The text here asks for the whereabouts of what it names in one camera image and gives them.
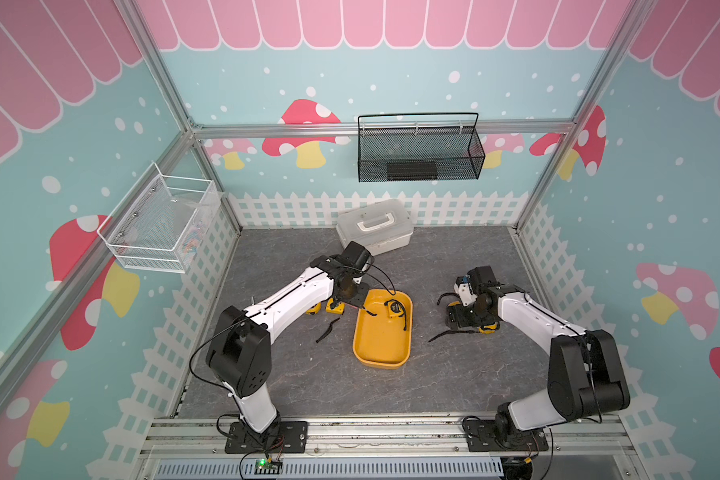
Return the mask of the yellow plastic storage bin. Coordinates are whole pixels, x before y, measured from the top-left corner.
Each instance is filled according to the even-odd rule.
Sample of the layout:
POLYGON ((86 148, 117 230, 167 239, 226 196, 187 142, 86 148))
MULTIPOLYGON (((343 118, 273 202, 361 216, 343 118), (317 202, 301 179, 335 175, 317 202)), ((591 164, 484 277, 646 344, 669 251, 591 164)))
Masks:
POLYGON ((365 366, 378 369, 397 369, 411 354, 413 302, 398 291, 395 295, 383 289, 368 292, 364 306, 359 310, 353 339, 353 353, 365 366), (408 313, 408 330, 403 331, 401 319, 390 320, 384 302, 389 299, 402 302, 408 313))

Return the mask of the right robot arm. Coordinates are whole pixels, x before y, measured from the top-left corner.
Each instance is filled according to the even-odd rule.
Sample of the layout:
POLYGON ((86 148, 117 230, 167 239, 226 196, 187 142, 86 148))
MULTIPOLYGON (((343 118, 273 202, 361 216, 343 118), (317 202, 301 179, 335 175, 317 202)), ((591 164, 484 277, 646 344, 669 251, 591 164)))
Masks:
POLYGON ((440 297, 456 299, 446 309, 449 334, 488 334, 509 324, 548 355, 546 387, 497 409, 494 425, 502 441, 630 406, 622 361, 607 331, 562 319, 525 290, 499 282, 489 266, 457 277, 453 290, 440 297))

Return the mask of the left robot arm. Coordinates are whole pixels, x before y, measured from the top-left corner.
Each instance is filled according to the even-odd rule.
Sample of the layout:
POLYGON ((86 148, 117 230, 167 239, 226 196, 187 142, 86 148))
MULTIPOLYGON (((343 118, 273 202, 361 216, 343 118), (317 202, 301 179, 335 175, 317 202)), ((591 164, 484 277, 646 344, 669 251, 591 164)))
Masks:
POLYGON ((310 308, 330 299, 363 307, 369 292, 363 278, 373 264, 372 254, 352 241, 338 255, 313 259, 295 280, 268 298, 243 309, 231 306, 220 314, 205 363, 232 394, 249 432, 273 436, 280 420, 266 385, 272 344, 310 308))

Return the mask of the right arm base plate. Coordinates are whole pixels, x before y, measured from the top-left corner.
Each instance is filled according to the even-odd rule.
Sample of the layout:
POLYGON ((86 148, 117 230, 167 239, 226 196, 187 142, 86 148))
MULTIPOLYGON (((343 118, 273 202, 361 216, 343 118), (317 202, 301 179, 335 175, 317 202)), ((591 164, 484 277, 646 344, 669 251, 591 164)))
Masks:
POLYGON ((489 420, 466 416, 461 428, 470 452, 521 452, 530 456, 549 450, 549 443, 542 429, 520 431, 505 420, 489 420))

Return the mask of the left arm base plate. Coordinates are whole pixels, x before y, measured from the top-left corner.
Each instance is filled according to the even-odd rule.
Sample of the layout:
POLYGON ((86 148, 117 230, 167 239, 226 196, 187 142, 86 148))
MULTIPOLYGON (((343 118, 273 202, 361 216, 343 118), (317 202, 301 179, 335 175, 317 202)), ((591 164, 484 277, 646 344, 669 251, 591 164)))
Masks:
POLYGON ((224 452, 244 454, 253 452, 302 454, 306 449, 309 423, 276 420, 264 432, 255 432, 243 421, 230 425, 224 452))

